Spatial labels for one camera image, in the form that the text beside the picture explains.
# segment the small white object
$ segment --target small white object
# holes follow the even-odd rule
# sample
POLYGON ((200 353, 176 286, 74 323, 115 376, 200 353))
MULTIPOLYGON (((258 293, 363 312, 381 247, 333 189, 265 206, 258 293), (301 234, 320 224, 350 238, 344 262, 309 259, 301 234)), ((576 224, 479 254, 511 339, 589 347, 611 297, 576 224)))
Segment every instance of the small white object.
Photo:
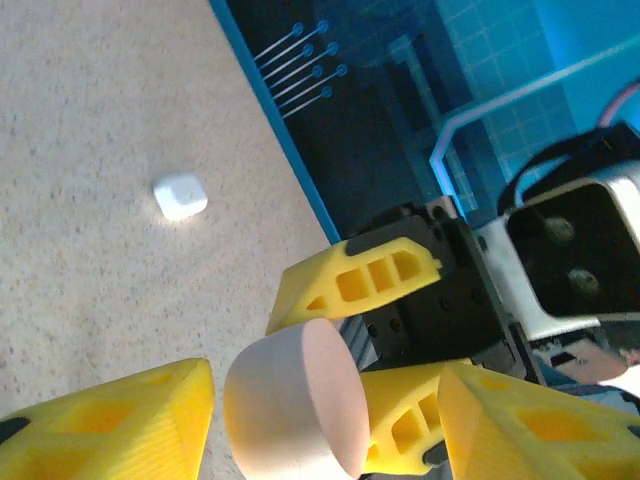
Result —
POLYGON ((207 206, 207 194, 193 173, 161 178, 153 187, 160 209, 169 220, 182 220, 200 213, 207 206))

